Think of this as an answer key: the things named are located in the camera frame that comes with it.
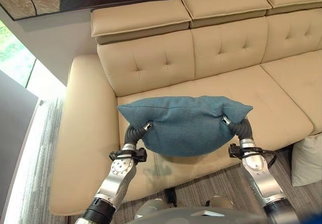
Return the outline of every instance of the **sofa armrest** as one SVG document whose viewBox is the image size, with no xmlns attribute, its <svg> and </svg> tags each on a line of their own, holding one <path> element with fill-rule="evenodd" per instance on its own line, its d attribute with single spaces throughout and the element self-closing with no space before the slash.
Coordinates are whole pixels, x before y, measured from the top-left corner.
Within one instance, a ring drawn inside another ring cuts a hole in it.
<svg viewBox="0 0 322 224">
<path fill-rule="evenodd" d="M 110 171 L 119 150 L 117 100 L 97 55 L 71 65 L 54 158 L 52 214 L 83 212 Z"/>
</svg>

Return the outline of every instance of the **floor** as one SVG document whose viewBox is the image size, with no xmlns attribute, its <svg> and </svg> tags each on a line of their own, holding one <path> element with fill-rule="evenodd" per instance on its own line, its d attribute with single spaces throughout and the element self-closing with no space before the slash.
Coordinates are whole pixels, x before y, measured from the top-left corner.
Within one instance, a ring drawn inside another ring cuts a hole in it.
<svg viewBox="0 0 322 224">
<path fill-rule="evenodd" d="M 39 138 L 36 161 L 25 174 L 26 188 L 20 187 L 20 196 L 14 196 L 9 217 L 5 224 L 73 224 L 78 216 L 54 216 L 49 213 L 50 175 L 57 142 L 62 99 L 46 101 L 41 106 L 48 109 L 43 133 Z M 292 187 L 290 178 L 290 148 L 277 152 L 278 160 L 270 169 L 301 219 L 322 212 L 322 181 L 303 187 Z M 264 215 L 239 166 L 233 166 L 214 174 L 176 187 L 178 206 L 203 206 L 214 194 L 229 197 L 235 208 Z M 148 199 L 165 199 L 163 192 L 142 200 L 125 203 L 114 216 L 113 223 L 126 223 Z"/>
</svg>

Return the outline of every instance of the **sofa seat cushion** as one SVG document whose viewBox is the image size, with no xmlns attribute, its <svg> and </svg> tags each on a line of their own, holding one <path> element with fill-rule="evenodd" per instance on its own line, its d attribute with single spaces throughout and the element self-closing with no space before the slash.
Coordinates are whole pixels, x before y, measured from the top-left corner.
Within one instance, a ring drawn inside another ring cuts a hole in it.
<svg viewBox="0 0 322 224">
<path fill-rule="evenodd" d="M 218 76 L 189 81 L 174 86 L 118 98 L 118 105 L 160 96 L 226 96 L 254 109 L 248 114 L 258 146 L 270 150 L 297 142 L 312 131 L 306 115 L 259 66 L 235 70 Z M 121 143 L 128 122 L 119 113 Z M 147 162 L 137 165 L 126 200 L 139 199 L 165 188 L 205 176 L 239 162 L 228 156 L 230 143 L 197 157 L 165 157 L 147 150 Z"/>
<path fill-rule="evenodd" d="M 314 125 L 312 135 L 322 131 L 322 50 L 261 65 L 305 112 Z"/>
</svg>

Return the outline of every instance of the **white wall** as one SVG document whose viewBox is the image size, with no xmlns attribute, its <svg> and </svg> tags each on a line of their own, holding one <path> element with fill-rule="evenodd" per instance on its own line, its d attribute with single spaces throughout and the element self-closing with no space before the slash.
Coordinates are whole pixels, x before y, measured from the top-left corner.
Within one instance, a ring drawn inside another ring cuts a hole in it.
<svg viewBox="0 0 322 224">
<path fill-rule="evenodd" d="M 0 8 L 0 20 L 64 84 L 76 55 L 96 53 L 89 10 L 13 22 Z"/>
</svg>

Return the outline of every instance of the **white pillow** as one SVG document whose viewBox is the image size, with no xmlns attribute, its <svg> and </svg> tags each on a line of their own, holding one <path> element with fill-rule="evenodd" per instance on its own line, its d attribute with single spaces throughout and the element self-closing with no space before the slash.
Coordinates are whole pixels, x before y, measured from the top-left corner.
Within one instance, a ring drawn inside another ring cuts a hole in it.
<svg viewBox="0 0 322 224">
<path fill-rule="evenodd" d="M 297 142 L 292 155 L 292 185 L 322 180 L 322 133 Z"/>
</svg>

